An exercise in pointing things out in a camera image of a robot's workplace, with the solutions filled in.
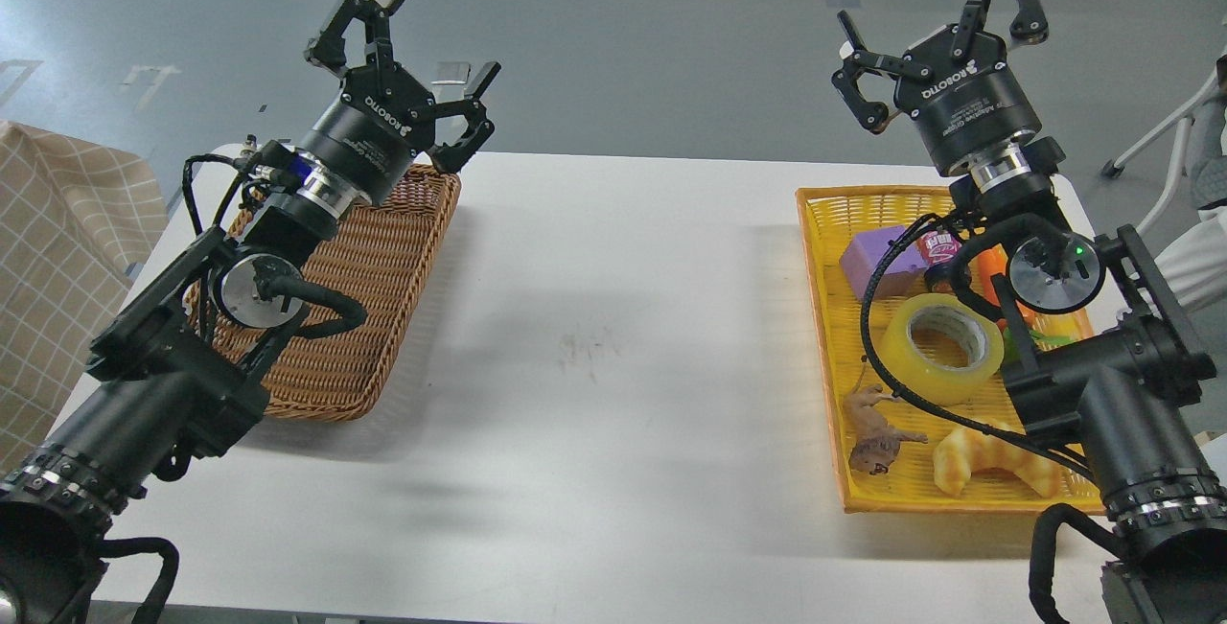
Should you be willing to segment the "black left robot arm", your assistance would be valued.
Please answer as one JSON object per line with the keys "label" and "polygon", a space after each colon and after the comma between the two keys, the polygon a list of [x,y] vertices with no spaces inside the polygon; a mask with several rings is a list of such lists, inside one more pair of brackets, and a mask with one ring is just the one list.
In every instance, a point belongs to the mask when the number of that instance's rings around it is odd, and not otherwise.
{"label": "black left robot arm", "polygon": [[266,192],[238,237],[202,226],[90,349],[92,396],[2,479],[2,620],[83,623],[110,560],[152,554],[160,573],[134,620],[155,623],[179,550],[158,537],[109,539],[145,481],[177,481],[191,458],[223,455],[265,416],[263,380],[293,340],[358,329],[352,295],[310,282],[307,262],[355,206],[384,204],[417,157],[455,174],[494,132],[482,94],[487,63],[460,101],[438,103],[393,55],[390,18],[405,0],[341,0],[304,59],[340,91],[298,147],[263,143],[232,158],[237,192]]}

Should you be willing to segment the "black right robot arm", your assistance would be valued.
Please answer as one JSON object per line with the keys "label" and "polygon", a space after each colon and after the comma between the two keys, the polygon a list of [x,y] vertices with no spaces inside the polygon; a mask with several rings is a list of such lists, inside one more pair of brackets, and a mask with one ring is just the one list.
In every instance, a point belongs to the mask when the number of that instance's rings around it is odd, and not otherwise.
{"label": "black right robot arm", "polygon": [[[849,13],[840,25],[847,49],[832,81],[847,108],[876,134],[909,116],[955,199],[951,213],[917,218],[867,278],[867,363],[917,409],[1060,463],[1099,489],[1112,528],[1067,503],[1037,519],[1029,601],[1042,622],[1061,619],[1052,591],[1056,532],[1070,526],[1110,554],[1101,597],[1113,623],[1222,623],[1225,488],[1180,416],[1214,379],[1214,359],[1139,230],[1121,226],[1091,240],[1059,208],[1053,178],[1064,152],[1040,136],[1007,63],[1009,49],[1047,39],[1040,1],[967,0],[956,25],[902,56],[867,49]],[[939,409],[872,344],[867,319],[881,275],[933,228],[967,230],[948,284],[961,305],[1009,324],[1018,358],[1004,384],[1025,432]]]}

